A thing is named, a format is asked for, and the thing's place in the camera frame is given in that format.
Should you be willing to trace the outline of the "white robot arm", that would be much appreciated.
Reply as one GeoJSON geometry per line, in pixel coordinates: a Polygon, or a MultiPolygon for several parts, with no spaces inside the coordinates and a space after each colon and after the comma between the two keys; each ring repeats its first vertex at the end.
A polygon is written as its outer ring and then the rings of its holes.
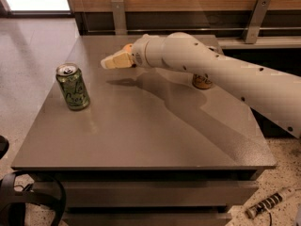
{"type": "Polygon", "coordinates": [[[220,55],[186,33],[146,34],[104,58],[101,65],[105,69],[138,66],[207,74],[232,96],[301,137],[301,77],[220,55]]]}

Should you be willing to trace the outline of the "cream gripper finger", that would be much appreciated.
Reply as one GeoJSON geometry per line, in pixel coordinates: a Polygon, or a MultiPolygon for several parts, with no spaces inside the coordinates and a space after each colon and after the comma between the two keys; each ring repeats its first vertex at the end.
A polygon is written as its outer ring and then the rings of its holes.
{"type": "Polygon", "coordinates": [[[104,58],[101,61],[101,65],[104,69],[123,69],[131,68],[134,63],[129,54],[112,55],[104,58]]]}
{"type": "Polygon", "coordinates": [[[114,55],[121,55],[121,54],[129,54],[129,52],[127,50],[121,49],[117,51],[114,55]]]}

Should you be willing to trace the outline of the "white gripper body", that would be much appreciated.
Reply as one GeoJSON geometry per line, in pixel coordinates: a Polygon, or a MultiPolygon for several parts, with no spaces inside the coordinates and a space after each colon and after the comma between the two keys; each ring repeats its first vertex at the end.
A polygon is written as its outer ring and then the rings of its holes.
{"type": "Polygon", "coordinates": [[[133,43],[131,55],[135,66],[143,68],[150,66],[146,59],[146,49],[148,43],[153,39],[157,39],[157,36],[144,34],[133,43]]]}

